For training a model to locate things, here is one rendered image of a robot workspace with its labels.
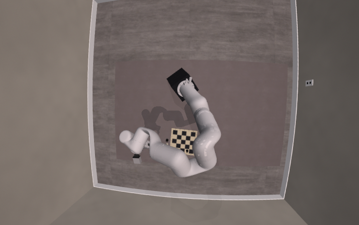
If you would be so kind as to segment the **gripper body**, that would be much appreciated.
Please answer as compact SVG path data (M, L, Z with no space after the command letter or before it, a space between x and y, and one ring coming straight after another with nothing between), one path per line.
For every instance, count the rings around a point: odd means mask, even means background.
M150 143L150 141L147 140L144 149L149 149L148 143Z

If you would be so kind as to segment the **black and cream chessboard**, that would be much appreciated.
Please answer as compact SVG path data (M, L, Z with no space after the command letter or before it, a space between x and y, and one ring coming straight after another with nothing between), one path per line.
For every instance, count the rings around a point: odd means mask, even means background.
M194 156L192 144L197 137L197 132L198 131L172 128L170 146L184 151L186 155ZM189 150L188 153L186 150Z

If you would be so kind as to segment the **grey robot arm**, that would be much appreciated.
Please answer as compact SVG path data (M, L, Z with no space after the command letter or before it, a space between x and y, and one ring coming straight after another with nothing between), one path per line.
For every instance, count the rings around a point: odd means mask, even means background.
M155 131L139 127L135 134L124 130L119 135L120 142L134 153L135 164L141 164L142 160L139 154L150 136L150 157L169 167L180 178L208 171L216 165L217 157L214 146L219 141L221 132L213 114L209 111L205 97L194 89L191 80L192 77L189 77L189 80L186 79L179 83L177 92L190 106L200 133L192 144L195 157L188 159L184 151L162 143Z

